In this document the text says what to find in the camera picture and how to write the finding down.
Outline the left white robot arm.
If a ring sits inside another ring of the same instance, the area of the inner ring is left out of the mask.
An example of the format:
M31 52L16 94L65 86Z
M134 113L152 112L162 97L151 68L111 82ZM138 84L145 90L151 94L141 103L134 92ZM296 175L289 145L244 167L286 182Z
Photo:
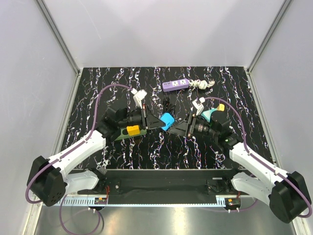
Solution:
M27 189L31 190L39 202L51 207L65 195L90 190L96 194L105 191L106 176L95 168L79 173L72 170L90 155L115 141L126 129L132 136L142 130L152 130L165 123L152 114L149 107L142 105L132 111L127 108L109 108L94 130L89 131L75 144L60 153L45 159L37 157L32 164Z

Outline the green power strip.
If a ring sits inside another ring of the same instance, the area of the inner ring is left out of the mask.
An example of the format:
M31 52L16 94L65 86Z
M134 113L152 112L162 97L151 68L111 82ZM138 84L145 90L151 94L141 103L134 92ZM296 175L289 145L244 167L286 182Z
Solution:
M121 141L124 139L134 138L138 136L142 136L147 134L147 130L141 130L135 131L134 134L129 134L127 128L122 128L120 131L120 135L115 139L115 141Z

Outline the light blue plug adapter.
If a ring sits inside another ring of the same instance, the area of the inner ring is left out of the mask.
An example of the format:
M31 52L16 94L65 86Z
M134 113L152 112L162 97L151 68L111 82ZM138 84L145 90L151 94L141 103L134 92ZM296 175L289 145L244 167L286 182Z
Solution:
M163 131L167 131L175 122L175 119L170 113L164 113L160 120L165 123L165 125L161 127Z

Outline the small orange plug adapter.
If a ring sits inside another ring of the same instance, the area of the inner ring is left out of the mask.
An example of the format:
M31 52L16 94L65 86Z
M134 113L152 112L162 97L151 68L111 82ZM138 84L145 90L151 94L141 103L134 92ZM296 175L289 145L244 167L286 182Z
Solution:
M217 111L223 112L225 110L224 104L219 104L218 107L216 108Z

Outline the teal triangular power strip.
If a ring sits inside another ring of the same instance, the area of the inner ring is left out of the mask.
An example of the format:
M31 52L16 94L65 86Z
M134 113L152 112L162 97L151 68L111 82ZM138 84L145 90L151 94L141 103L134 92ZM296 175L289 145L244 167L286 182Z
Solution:
M215 111L218 111L218 109L217 109L217 108L214 108L214 109L211 109L211 110L203 111L203 112L201 113L201 117L203 117L206 121L210 122L211 115L212 115Z

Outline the purple power strip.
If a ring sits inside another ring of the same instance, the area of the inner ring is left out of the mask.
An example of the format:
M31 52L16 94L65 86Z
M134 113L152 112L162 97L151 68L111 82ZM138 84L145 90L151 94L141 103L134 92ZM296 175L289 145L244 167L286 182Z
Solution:
M163 82L162 88L164 92L177 91L181 89L189 88L189 81L187 79L179 79L169 82Z

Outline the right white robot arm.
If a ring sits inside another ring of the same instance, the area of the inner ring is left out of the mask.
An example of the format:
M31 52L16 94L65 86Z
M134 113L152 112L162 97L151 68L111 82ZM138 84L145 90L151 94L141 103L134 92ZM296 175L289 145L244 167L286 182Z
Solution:
M204 137L224 156L252 173L237 170L222 181L224 192L244 192L270 207L282 222L290 223L305 210L312 214L312 200L304 177L297 171L289 173L254 152L246 142L233 133L225 115L213 114L210 120L189 114L185 120L168 129L171 134Z

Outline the yellow cube socket adapter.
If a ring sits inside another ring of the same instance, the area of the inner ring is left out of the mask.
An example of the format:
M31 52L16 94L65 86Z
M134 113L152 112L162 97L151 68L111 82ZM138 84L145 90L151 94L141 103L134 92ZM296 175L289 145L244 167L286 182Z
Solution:
M135 136L140 134L140 127L139 125L134 125L134 126L127 126L127 133L129 136Z

